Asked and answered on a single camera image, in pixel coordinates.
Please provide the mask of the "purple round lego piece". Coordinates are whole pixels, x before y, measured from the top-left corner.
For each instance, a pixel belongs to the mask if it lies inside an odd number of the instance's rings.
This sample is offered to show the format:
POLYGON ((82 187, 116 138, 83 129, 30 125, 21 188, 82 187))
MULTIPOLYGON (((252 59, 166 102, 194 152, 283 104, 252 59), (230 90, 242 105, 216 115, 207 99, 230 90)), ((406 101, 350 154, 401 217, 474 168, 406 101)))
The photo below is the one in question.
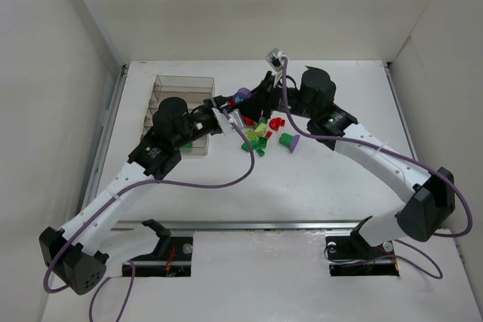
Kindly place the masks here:
POLYGON ((238 89, 238 91, 234 94, 233 98, 240 99, 241 102, 243 102, 245 100, 250 99, 251 96, 252 96, 251 91, 246 87, 242 87, 238 89))

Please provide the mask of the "green and purple cone lego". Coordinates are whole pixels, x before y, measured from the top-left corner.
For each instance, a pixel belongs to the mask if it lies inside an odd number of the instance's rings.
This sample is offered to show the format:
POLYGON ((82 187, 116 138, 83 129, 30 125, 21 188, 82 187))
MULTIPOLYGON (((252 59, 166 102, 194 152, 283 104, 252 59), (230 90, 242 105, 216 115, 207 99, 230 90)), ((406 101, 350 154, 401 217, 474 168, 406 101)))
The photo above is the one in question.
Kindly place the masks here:
POLYGON ((300 135, 289 134, 289 133, 282 133, 281 136, 278 138, 278 142, 285 146, 290 153, 293 153, 297 147, 297 144, 300 140, 300 135))

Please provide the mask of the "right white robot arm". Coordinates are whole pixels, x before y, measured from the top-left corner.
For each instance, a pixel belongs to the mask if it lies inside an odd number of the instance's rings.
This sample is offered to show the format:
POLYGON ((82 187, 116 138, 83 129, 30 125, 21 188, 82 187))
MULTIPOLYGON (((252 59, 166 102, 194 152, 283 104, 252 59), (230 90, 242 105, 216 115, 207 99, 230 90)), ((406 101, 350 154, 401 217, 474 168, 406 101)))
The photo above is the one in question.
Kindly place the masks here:
POLYGON ((307 118, 307 136, 372 173, 399 197, 402 207, 363 219, 348 237, 360 250, 409 237, 426 242, 455 210, 453 174, 441 167, 428 170, 400 155, 373 136, 357 118, 334 102, 336 85, 315 67, 303 72, 299 87, 287 87, 283 69, 271 72, 253 90, 241 89, 232 106, 253 121, 274 111, 307 118))

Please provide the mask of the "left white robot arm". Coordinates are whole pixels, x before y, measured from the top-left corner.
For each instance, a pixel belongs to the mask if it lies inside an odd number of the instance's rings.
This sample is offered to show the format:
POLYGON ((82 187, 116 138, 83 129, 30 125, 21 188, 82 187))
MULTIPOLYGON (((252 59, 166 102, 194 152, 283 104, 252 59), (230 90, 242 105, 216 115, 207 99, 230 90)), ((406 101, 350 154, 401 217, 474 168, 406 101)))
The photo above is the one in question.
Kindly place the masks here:
POLYGON ((47 227, 39 236, 47 293, 49 277, 55 274, 64 290, 78 295, 90 292, 106 272, 109 254, 100 245, 106 233, 140 199, 140 188, 150 181, 164 179, 180 162, 180 150, 208 134, 221 133, 221 113, 228 97, 217 96, 189 110, 179 97, 159 103, 152 126, 113 181, 74 218, 59 229, 47 227))

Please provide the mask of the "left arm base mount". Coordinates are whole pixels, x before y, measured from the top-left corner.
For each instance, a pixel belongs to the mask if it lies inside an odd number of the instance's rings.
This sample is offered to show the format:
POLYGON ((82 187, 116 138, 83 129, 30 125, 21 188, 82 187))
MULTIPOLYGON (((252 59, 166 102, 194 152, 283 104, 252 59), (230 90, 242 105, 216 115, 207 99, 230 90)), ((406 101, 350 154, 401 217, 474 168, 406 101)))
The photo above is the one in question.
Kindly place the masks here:
POLYGON ((159 242, 151 253, 137 256, 134 264, 137 278, 188 278, 192 274, 192 236, 171 237, 167 246, 159 242))

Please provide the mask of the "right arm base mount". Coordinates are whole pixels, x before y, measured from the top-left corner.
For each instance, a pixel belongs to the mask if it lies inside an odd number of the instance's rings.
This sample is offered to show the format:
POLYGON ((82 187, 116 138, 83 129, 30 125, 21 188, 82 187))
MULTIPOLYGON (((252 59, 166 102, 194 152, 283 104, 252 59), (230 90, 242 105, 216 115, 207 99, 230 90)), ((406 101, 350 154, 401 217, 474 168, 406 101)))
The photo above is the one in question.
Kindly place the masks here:
POLYGON ((331 277, 399 276, 391 241, 372 247, 350 235, 326 235, 324 255, 331 277))

